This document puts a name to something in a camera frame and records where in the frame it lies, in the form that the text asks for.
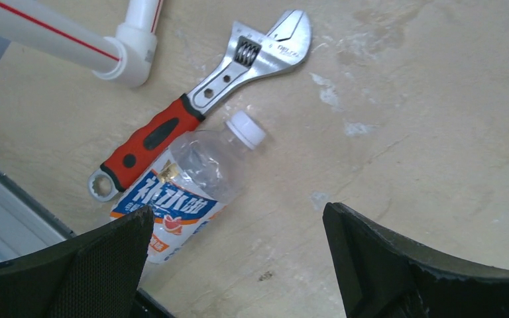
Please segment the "small blue label bottle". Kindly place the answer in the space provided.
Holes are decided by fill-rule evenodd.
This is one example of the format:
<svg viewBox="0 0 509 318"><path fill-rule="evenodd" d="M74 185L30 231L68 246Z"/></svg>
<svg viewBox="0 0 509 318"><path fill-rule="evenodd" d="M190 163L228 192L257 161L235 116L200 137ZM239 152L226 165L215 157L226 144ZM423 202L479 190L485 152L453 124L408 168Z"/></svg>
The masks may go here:
<svg viewBox="0 0 509 318"><path fill-rule="evenodd" d="M111 220L150 207L154 225L147 260L168 261L240 194L247 162L265 137L244 111L218 131L184 133L123 193Z"/></svg>

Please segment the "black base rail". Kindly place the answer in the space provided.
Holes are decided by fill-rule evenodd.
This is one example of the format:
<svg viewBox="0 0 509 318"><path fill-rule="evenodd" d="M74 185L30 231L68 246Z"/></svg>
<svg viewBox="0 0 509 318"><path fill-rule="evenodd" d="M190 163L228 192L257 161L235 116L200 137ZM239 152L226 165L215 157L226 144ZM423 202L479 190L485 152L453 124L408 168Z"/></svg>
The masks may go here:
<svg viewBox="0 0 509 318"><path fill-rule="evenodd" d="M146 291L139 288L135 294L129 317L132 318L175 318L169 310L159 304Z"/></svg>

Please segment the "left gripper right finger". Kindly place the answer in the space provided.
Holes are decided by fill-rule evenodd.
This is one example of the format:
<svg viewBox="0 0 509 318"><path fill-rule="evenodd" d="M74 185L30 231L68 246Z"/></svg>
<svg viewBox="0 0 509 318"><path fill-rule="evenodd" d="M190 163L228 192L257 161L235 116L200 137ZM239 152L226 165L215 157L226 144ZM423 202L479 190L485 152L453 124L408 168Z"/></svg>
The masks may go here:
<svg viewBox="0 0 509 318"><path fill-rule="evenodd" d="M440 252L343 203L323 225L348 317L509 317L509 270Z"/></svg>

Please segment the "white PVC pipe frame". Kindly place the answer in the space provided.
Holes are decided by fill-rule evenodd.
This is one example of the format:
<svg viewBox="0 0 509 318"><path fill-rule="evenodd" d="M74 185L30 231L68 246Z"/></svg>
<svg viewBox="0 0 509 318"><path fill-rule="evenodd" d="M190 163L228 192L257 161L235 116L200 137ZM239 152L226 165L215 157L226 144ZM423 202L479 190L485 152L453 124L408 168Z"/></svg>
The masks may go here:
<svg viewBox="0 0 509 318"><path fill-rule="evenodd" d="M162 1L130 1L115 36L100 36L37 1L0 1L0 36L138 87L149 78Z"/></svg>

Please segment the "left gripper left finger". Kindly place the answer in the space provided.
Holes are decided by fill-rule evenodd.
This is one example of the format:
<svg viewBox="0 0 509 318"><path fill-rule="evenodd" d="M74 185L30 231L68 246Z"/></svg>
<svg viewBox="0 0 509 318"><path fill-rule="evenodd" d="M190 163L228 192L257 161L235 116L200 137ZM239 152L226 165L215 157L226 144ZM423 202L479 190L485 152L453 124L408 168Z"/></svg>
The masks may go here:
<svg viewBox="0 0 509 318"><path fill-rule="evenodd" d="M152 209L142 207L0 262L0 317L130 317L153 225Z"/></svg>

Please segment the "red handled adjustable wrench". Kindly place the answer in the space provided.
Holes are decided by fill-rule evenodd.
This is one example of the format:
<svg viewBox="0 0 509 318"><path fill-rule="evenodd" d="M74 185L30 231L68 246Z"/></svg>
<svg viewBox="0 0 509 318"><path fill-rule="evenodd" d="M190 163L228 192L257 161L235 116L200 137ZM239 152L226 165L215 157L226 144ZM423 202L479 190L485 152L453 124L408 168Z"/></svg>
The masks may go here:
<svg viewBox="0 0 509 318"><path fill-rule="evenodd" d="M89 177L100 201L123 193L178 136L194 131L221 100L251 81L293 71L308 57L311 22L287 10L266 33L235 21L219 65L190 92L174 100L118 146Z"/></svg>

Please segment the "aluminium frame rail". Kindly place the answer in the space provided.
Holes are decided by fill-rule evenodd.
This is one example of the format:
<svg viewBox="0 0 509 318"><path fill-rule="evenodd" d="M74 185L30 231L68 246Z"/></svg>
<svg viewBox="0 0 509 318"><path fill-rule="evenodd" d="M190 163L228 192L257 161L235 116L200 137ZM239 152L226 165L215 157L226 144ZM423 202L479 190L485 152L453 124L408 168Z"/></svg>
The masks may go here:
<svg viewBox="0 0 509 318"><path fill-rule="evenodd" d="M0 263L75 236L73 230L0 171Z"/></svg>

